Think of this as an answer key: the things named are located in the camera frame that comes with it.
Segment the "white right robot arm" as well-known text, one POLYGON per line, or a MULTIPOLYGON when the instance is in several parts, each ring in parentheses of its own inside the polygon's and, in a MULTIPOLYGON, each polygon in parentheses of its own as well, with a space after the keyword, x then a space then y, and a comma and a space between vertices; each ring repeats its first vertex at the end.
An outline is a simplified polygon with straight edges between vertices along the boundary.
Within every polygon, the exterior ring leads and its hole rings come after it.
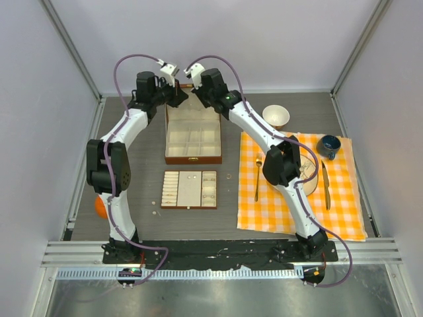
POLYGON ((242 88, 228 89, 218 69, 205 69, 195 63, 185 73, 193 82, 192 92, 204 107, 212 107, 239 126, 265 154, 262 173, 288 205, 295 223, 299 255, 307 261, 315 260, 323 253, 328 236, 316 220, 303 190, 305 180, 300 177, 300 148, 307 147, 296 137, 286 137, 266 123, 246 101, 242 88))

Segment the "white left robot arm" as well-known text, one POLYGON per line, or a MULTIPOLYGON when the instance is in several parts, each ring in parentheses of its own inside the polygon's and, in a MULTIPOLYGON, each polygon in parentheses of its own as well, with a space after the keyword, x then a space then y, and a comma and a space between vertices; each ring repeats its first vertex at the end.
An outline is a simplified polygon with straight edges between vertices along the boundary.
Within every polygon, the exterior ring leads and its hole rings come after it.
POLYGON ((177 67, 167 64, 160 72, 160 75, 151 71, 138 73, 136 88, 131 100, 124 104, 119 122, 100 139, 87 143, 87 183, 98 195, 96 211, 110 225, 108 243, 102 245, 103 260, 108 264, 132 264, 141 255, 128 204, 127 189, 132 177, 128 149, 150 124, 158 106, 167 104, 176 108, 188 98, 175 78, 177 67))

